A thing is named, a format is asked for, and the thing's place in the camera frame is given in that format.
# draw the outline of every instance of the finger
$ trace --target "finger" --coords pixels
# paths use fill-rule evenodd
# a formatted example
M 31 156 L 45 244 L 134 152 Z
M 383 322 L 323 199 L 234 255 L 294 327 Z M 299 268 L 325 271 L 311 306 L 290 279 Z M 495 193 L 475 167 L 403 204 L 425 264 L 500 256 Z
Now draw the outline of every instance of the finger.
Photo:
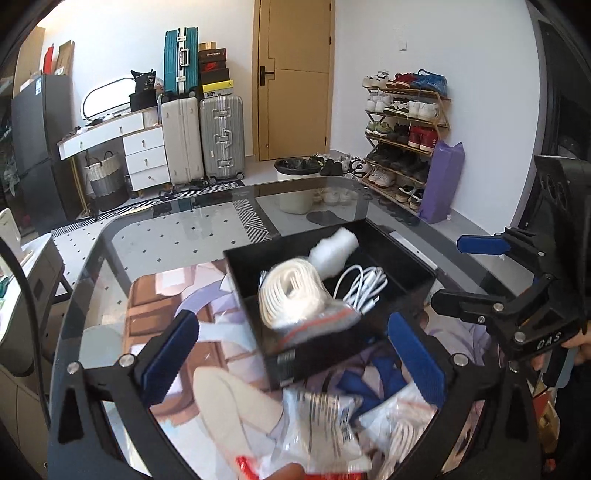
M 534 358 L 531 359 L 531 368 L 533 368 L 535 371 L 539 371 L 542 370 L 542 367 L 544 366 L 544 362 L 546 360 L 546 355 L 538 355 Z
M 267 480 L 304 480 L 306 472 L 301 465 L 297 463 L 290 463 L 285 467 L 277 470 Z
M 579 348 L 577 356 L 574 357 L 574 364 L 580 365 L 587 360 L 591 360 L 591 345 L 582 345 Z
M 591 329 L 587 329 L 587 333 L 583 335 L 583 332 L 579 332 L 576 336 L 572 337 L 562 344 L 565 348 L 572 348 L 574 346 L 581 346 L 585 343 L 591 343 Z

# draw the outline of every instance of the teal suitcase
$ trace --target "teal suitcase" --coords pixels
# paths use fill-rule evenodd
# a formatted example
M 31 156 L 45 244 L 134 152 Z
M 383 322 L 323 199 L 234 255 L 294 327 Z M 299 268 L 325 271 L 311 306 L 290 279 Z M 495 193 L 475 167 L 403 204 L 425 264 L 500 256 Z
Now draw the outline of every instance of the teal suitcase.
M 181 27 L 166 32 L 164 89 L 178 96 L 195 96 L 199 87 L 199 29 Z

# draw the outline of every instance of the white wall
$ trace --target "white wall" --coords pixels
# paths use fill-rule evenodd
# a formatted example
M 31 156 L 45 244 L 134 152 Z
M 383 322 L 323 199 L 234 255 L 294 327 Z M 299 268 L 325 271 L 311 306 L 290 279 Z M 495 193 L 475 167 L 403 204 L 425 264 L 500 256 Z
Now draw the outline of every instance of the white wall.
M 398 50 L 396 29 L 406 51 Z M 502 231 L 524 189 L 540 107 L 524 0 L 336 0 L 331 148 L 356 155 L 370 149 L 364 75 L 421 68 L 447 77 L 448 141 L 466 151 L 452 208 L 487 232 Z
M 39 25 L 43 52 L 73 40 L 73 118 L 84 125 L 80 103 L 93 88 L 129 71 L 155 69 L 163 78 L 164 36 L 199 27 L 199 41 L 217 41 L 228 52 L 234 91 L 244 104 L 246 154 L 252 154 L 252 25 L 254 0 L 65 0 Z

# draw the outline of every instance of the cable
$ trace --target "cable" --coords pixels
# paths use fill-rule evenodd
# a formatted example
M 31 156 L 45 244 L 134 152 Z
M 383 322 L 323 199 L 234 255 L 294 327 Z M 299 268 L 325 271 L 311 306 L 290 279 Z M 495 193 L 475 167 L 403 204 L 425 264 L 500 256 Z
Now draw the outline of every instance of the cable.
M 326 297 L 322 280 L 310 262 L 287 260 L 265 276 L 259 291 L 261 319 L 274 330 L 296 325 L 318 314 Z
M 33 341 L 33 365 L 37 373 L 37 389 L 39 396 L 39 403 L 45 418 L 47 430 L 51 427 L 51 417 L 49 415 L 49 406 L 45 398 L 45 388 L 43 386 L 43 372 L 41 370 L 41 343 L 39 341 L 39 324 L 37 321 L 37 312 L 35 311 L 35 301 L 33 300 L 33 293 L 25 272 L 23 272 L 21 264 L 15 257 L 10 247 L 6 244 L 4 239 L 0 237 L 0 257 L 5 261 L 8 268 L 12 271 L 12 275 L 16 279 L 18 285 L 21 287 L 23 296 L 25 297 L 25 304 L 27 305 L 27 313 L 29 323 L 31 324 L 31 339 Z
M 343 279 L 353 270 L 359 270 L 359 275 L 353 281 L 347 295 L 343 297 L 343 301 L 351 305 L 361 315 L 365 315 L 378 302 L 378 293 L 388 285 L 388 277 L 379 267 L 368 267 L 364 270 L 360 265 L 353 265 L 340 276 L 333 298 L 336 298 Z

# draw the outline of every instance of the desk drawer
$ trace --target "desk drawer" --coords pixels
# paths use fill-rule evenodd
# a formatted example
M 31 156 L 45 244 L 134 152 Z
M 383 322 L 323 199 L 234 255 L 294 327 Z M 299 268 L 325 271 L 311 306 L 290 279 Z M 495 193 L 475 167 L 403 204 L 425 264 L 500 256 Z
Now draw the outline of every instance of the desk drawer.
M 137 152 L 125 157 L 127 172 L 131 175 L 149 168 L 167 165 L 164 147 L 156 147 L 145 152 Z
M 123 145 L 125 147 L 125 155 L 143 152 L 150 148 L 162 147 L 164 145 L 162 127 L 142 130 L 139 133 L 123 137 Z
M 136 192 L 170 181 L 167 165 L 132 173 L 129 178 L 131 179 L 131 186 Z
M 132 115 L 124 115 L 120 118 L 110 120 L 104 124 L 97 125 L 83 134 L 66 140 L 60 145 L 60 156 L 62 159 L 71 157 L 89 148 L 100 145 L 107 140 L 123 137 L 124 135 L 137 132 L 144 128 L 144 117 L 141 112 Z

